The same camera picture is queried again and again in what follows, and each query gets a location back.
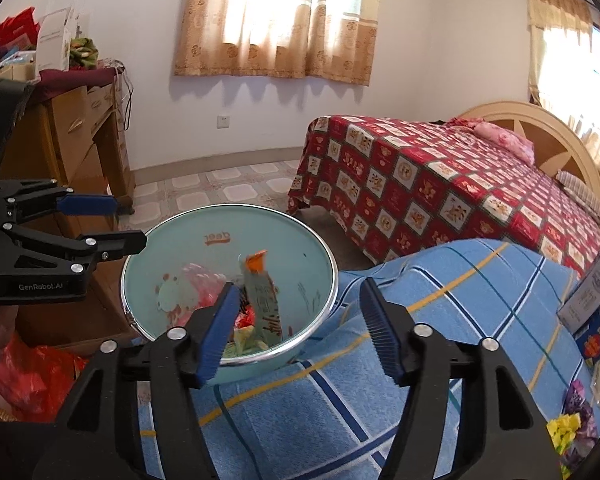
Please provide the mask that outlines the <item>purple wrapper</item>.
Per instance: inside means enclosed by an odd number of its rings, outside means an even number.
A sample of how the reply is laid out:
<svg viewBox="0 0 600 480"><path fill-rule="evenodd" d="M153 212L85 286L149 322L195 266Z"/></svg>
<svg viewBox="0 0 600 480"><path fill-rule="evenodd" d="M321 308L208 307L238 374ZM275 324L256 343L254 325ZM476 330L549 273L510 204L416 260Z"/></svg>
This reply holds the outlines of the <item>purple wrapper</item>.
<svg viewBox="0 0 600 480"><path fill-rule="evenodd" d="M583 455L591 452L597 443L598 431L592 405L585 397L580 379L571 382L565 394L562 412L569 418L574 433L574 443Z"/></svg>

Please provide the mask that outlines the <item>clear pink plastic wrapper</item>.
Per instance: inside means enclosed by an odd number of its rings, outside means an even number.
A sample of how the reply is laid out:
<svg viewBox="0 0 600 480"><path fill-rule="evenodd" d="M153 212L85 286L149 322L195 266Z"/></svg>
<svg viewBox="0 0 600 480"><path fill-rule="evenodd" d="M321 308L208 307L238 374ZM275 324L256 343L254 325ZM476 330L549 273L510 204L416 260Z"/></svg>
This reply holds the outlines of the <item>clear pink plastic wrapper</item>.
<svg viewBox="0 0 600 480"><path fill-rule="evenodd" d="M195 311L212 307L226 282L222 273L197 263L186 264L178 278L178 302L172 325L185 326Z"/></svg>

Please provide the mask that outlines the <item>orange tan snack packet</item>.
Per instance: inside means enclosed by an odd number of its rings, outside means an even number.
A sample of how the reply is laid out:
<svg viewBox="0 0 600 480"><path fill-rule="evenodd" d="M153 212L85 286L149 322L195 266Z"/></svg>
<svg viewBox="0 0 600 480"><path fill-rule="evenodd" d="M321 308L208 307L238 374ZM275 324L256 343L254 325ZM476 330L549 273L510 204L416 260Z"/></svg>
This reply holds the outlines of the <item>orange tan snack packet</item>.
<svg viewBox="0 0 600 480"><path fill-rule="evenodd" d="M242 260L242 277L246 296L254 311L254 334L268 348L283 340L280 325L277 288L266 270L266 250L245 256Z"/></svg>

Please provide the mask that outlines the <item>yellow flowered wrapper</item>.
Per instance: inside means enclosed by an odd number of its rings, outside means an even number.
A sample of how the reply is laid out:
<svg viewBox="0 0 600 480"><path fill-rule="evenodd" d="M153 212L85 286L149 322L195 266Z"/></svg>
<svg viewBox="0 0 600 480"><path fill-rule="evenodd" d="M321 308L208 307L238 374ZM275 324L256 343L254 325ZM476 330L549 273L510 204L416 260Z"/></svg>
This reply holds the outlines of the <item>yellow flowered wrapper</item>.
<svg viewBox="0 0 600 480"><path fill-rule="evenodd" d="M559 468L563 479L568 479L580 462L581 456L577 449L580 427L581 419L578 413L562 414L546 424L554 450L559 456Z"/></svg>

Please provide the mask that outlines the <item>clear green plastic bag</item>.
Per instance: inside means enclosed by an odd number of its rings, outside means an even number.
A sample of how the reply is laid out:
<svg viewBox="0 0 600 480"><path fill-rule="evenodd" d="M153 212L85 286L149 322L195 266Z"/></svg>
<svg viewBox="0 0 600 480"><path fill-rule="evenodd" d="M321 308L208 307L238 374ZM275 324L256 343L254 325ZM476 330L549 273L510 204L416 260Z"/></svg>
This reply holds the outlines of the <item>clear green plastic bag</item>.
<svg viewBox="0 0 600 480"><path fill-rule="evenodd" d="M223 358L235 359L241 356L250 356L250 354L266 351L269 348L253 325L235 327L223 351Z"/></svg>

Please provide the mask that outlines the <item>red plastic bag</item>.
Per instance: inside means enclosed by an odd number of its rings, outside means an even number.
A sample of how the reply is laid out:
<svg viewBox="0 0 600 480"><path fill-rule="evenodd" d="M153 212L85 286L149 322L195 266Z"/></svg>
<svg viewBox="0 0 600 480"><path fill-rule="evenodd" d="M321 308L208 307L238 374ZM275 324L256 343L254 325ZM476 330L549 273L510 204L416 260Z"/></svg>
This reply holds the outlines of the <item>red plastic bag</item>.
<svg viewBox="0 0 600 480"><path fill-rule="evenodd" d="M0 350L0 395L22 422L53 422L88 359L27 346L17 333Z"/></svg>

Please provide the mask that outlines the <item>dark red dresser cloth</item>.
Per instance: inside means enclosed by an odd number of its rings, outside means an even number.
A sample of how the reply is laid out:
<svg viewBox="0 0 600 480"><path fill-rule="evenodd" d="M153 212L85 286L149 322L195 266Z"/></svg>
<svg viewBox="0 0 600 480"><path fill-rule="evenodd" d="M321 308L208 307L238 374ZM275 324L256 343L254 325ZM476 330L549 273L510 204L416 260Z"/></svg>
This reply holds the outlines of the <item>dark red dresser cloth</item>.
<svg viewBox="0 0 600 480"><path fill-rule="evenodd" d="M31 101L41 103L60 96L76 88L87 86L105 87L116 79L114 68L96 68L96 70L41 70L40 80L34 86Z"/></svg>

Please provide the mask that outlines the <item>blue white milk carton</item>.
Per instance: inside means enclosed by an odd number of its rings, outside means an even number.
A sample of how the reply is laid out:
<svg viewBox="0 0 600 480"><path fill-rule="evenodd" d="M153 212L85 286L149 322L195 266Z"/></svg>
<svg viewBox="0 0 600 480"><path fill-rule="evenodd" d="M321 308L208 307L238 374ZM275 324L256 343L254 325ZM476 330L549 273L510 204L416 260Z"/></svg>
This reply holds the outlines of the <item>blue white milk carton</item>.
<svg viewBox="0 0 600 480"><path fill-rule="evenodd" d="M586 366L593 368L600 360L600 307L573 335Z"/></svg>

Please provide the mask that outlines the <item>grey white carton box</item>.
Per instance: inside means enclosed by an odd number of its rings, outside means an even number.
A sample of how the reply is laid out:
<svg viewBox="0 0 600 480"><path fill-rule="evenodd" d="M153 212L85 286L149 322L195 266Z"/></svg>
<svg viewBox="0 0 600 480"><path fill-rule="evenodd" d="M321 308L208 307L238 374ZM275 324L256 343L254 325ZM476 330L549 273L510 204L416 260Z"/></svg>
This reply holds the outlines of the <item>grey white carton box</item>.
<svg viewBox="0 0 600 480"><path fill-rule="evenodd" d="M578 330L600 307L600 254L583 275L582 280L570 292L569 297L557 311L557 316L570 333Z"/></svg>

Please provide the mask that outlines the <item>blue plaid table cloth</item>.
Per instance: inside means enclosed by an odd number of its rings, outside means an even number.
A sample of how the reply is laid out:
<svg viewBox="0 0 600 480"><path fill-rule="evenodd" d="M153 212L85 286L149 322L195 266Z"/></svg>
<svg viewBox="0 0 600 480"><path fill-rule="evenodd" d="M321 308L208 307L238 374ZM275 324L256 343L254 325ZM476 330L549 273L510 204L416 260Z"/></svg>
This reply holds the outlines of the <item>blue plaid table cloth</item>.
<svg viewBox="0 0 600 480"><path fill-rule="evenodd" d="M148 479L558 479L590 378L576 270L473 238L339 272L321 240L161 244L123 271L152 329Z"/></svg>

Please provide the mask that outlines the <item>red patterned bedspread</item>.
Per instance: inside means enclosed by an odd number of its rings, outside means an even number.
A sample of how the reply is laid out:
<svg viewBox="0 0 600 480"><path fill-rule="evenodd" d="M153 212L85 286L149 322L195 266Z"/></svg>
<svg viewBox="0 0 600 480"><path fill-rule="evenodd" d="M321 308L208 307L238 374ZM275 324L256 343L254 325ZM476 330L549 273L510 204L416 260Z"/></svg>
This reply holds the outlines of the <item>red patterned bedspread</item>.
<svg viewBox="0 0 600 480"><path fill-rule="evenodd" d="M600 253L600 227L554 178L461 119L314 119L288 192L289 212L311 206L374 263L463 238L507 240L577 274Z"/></svg>

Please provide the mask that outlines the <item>pink pillow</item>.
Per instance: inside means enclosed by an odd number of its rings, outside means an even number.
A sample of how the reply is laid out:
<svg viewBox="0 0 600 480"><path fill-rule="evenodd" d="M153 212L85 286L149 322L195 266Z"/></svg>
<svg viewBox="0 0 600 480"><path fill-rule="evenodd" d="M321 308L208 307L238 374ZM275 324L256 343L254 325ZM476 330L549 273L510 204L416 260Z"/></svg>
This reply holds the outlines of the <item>pink pillow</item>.
<svg viewBox="0 0 600 480"><path fill-rule="evenodd" d="M528 166L534 165L534 145L512 130L492 124L492 122L478 122L474 133L479 138L504 148Z"/></svg>

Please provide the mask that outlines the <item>window beige curtain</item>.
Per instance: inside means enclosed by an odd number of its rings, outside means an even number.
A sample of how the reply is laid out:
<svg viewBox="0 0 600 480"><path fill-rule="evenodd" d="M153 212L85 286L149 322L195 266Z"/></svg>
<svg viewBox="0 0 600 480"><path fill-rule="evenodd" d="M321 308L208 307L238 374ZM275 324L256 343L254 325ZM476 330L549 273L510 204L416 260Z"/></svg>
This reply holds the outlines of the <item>window beige curtain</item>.
<svg viewBox="0 0 600 480"><path fill-rule="evenodd" d="M174 74L367 86L379 0L186 0Z"/></svg>
<svg viewBox="0 0 600 480"><path fill-rule="evenodd" d="M600 11L585 0L528 0L529 94L583 142L600 175Z"/></svg>

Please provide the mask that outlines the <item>cream wooden headboard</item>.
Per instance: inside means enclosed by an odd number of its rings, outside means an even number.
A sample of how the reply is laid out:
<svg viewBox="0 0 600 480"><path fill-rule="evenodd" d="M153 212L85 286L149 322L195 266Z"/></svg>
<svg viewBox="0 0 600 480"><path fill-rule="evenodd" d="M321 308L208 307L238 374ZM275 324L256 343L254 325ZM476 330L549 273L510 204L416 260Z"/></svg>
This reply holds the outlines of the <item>cream wooden headboard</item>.
<svg viewBox="0 0 600 480"><path fill-rule="evenodd" d="M481 104L460 114L463 118L482 118L534 145L535 166L550 177L558 170L570 171L580 178L600 200L600 173L580 138L555 115L543 107L519 101Z"/></svg>

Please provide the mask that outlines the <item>back window beige curtain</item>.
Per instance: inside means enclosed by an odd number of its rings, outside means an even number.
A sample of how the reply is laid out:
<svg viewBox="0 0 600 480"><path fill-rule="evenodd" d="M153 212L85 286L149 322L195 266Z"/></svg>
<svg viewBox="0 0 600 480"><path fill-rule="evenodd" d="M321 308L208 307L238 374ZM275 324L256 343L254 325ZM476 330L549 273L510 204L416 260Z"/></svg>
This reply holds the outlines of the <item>back window beige curtain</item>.
<svg viewBox="0 0 600 480"><path fill-rule="evenodd" d="M529 94L583 142L600 175L600 11L585 0L528 0Z"/></svg>

